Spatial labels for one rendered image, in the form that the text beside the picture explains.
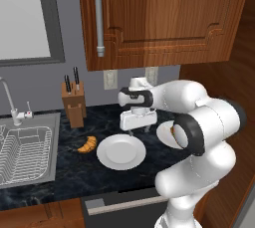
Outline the grey framed window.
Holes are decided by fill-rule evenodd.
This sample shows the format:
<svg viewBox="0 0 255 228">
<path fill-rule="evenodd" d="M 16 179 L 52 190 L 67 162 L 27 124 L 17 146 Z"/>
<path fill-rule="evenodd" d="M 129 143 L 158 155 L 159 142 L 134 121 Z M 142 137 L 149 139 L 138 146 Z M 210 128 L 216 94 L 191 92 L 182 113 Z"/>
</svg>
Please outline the grey framed window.
<svg viewBox="0 0 255 228">
<path fill-rule="evenodd" d="M 0 0 L 0 67 L 64 62 L 57 0 Z"/>
</svg>

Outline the wooden knife block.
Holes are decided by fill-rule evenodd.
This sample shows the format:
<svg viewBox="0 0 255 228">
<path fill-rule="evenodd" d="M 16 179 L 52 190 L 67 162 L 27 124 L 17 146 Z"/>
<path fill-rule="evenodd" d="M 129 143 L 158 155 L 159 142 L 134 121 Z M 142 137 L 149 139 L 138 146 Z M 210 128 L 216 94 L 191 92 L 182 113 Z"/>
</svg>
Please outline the wooden knife block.
<svg viewBox="0 0 255 228">
<path fill-rule="evenodd" d="M 62 101 L 70 127 L 83 127 L 84 118 L 87 116 L 84 82 L 80 81 L 77 89 L 76 82 L 71 81 L 71 93 L 68 94 L 66 84 L 62 83 Z"/>
</svg>

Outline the wooden base cupboard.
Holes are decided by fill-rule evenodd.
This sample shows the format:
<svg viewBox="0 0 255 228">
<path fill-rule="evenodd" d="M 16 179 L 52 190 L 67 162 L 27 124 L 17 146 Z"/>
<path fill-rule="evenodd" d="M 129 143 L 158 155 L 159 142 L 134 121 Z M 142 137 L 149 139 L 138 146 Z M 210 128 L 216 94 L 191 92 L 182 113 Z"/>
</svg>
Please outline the wooden base cupboard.
<svg viewBox="0 0 255 228">
<path fill-rule="evenodd" d="M 79 198 L 0 211 L 0 228 L 86 228 Z"/>
</svg>

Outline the golden croissant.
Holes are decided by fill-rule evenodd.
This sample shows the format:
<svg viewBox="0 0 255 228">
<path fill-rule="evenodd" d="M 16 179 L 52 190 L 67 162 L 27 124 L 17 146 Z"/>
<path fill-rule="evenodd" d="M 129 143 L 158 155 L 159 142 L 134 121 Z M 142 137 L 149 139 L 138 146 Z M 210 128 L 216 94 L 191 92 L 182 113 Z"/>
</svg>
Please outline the golden croissant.
<svg viewBox="0 0 255 228">
<path fill-rule="evenodd" d="M 89 136 L 86 143 L 78 149 L 79 153 L 88 153 L 93 151 L 97 146 L 97 139 L 94 136 Z"/>
</svg>

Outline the black handled knife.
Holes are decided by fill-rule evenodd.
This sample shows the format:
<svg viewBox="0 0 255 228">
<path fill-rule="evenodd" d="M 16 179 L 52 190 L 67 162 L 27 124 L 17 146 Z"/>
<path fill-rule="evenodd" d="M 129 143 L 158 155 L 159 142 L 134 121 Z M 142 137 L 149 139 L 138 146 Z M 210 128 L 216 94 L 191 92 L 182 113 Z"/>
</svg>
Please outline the black handled knife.
<svg viewBox="0 0 255 228">
<path fill-rule="evenodd" d="M 74 67 L 74 76 L 75 76 L 76 88 L 77 88 L 77 91 L 79 91 L 80 90 L 80 80 L 79 80 L 79 73 L 78 73 L 77 67 Z"/>
<path fill-rule="evenodd" d="M 70 95 L 72 93 L 72 89 L 71 89 L 70 79 L 68 75 L 65 75 L 65 84 L 66 84 L 66 90 L 68 94 Z"/>
</svg>

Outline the stainless steel sink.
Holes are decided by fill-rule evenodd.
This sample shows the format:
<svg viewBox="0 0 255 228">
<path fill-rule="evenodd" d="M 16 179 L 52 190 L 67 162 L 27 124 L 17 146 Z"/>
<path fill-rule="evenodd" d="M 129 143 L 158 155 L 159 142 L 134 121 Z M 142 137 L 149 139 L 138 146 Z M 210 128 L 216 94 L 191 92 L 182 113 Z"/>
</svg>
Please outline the stainless steel sink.
<svg viewBox="0 0 255 228">
<path fill-rule="evenodd" d="M 0 189 L 54 181 L 60 114 L 0 119 Z"/>
</svg>

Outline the dark grey dishwasher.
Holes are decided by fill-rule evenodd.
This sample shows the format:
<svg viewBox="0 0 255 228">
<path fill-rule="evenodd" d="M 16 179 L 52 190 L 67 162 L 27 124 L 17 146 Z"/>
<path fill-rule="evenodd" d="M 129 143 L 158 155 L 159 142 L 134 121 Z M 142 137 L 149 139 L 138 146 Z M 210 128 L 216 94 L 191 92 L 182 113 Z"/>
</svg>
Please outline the dark grey dishwasher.
<svg viewBox="0 0 255 228">
<path fill-rule="evenodd" d="M 167 200 L 161 203 L 90 216 L 85 205 L 88 200 L 103 198 L 106 205 L 159 196 L 155 188 L 133 191 L 115 191 L 82 198 L 86 228 L 154 228 L 156 220 L 163 214 Z"/>
</svg>

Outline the wooden wall cupboard door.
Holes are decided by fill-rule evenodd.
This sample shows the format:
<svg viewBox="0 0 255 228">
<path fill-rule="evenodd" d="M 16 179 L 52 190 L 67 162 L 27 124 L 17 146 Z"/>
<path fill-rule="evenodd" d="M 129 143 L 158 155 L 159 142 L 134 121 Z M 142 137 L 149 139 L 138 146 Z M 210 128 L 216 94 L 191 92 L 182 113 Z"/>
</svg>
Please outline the wooden wall cupboard door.
<svg viewBox="0 0 255 228">
<path fill-rule="evenodd" d="M 98 56 L 95 0 L 80 0 L 87 69 L 224 62 L 245 0 L 102 0 L 105 55 Z"/>
</svg>

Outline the white sink tap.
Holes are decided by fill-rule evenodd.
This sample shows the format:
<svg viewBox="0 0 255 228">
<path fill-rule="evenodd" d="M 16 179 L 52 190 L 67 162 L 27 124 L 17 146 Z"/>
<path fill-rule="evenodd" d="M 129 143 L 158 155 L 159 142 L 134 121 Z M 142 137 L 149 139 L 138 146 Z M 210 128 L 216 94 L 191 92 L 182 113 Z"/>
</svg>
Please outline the white sink tap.
<svg viewBox="0 0 255 228">
<path fill-rule="evenodd" d="M 24 119 L 33 118 L 34 113 L 30 110 L 30 107 L 29 107 L 30 103 L 27 103 L 27 106 L 29 107 L 29 110 L 27 112 L 19 113 L 18 110 L 14 106 L 14 103 L 13 103 L 13 100 L 12 100 L 7 82 L 2 77 L 0 77 L 0 83 L 2 83 L 3 86 L 4 86 L 4 89 L 5 89 L 5 92 L 6 92 L 6 95 L 7 95 L 7 99 L 8 99 L 9 104 L 10 104 L 11 116 L 12 116 L 14 124 L 16 126 L 19 126 L 19 125 L 22 124 L 22 121 Z"/>
</svg>

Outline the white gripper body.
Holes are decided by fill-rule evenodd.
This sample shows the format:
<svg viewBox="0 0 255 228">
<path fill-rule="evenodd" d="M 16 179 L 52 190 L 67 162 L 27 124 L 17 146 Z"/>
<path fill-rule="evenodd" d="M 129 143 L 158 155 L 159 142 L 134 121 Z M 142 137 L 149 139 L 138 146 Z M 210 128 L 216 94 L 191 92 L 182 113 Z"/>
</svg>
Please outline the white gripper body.
<svg viewBox="0 0 255 228">
<path fill-rule="evenodd" d="M 120 128 L 122 130 L 132 130 L 149 126 L 155 124 L 156 122 L 156 111 L 151 112 L 149 109 L 135 109 L 121 113 Z"/>
</svg>

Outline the tall wooden cabinet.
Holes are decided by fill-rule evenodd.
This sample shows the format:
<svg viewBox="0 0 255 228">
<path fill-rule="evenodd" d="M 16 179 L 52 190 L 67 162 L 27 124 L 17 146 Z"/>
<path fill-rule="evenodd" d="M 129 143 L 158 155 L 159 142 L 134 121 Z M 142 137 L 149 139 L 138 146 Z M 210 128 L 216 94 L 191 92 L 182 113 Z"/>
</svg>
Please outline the tall wooden cabinet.
<svg viewBox="0 0 255 228">
<path fill-rule="evenodd" d="M 209 192 L 201 220 L 203 228 L 234 228 L 255 183 L 255 0 L 245 1 L 230 60 L 184 65 L 180 76 L 202 83 L 213 97 L 237 102 L 247 113 L 244 129 L 227 139 L 236 164 Z"/>
</svg>

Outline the white wall socket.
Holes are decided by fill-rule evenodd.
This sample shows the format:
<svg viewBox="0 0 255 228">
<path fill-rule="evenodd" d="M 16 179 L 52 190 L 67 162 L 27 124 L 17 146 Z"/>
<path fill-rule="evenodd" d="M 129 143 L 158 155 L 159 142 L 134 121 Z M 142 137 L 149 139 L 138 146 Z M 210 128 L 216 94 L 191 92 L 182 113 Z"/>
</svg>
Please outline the white wall socket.
<svg viewBox="0 0 255 228">
<path fill-rule="evenodd" d="M 107 70 L 104 71 L 104 89 L 115 90 L 118 87 L 118 71 Z"/>
<path fill-rule="evenodd" d="M 155 86 L 157 84 L 157 76 L 158 76 L 158 67 L 146 67 L 145 68 L 145 77 L 147 81 Z"/>
</svg>

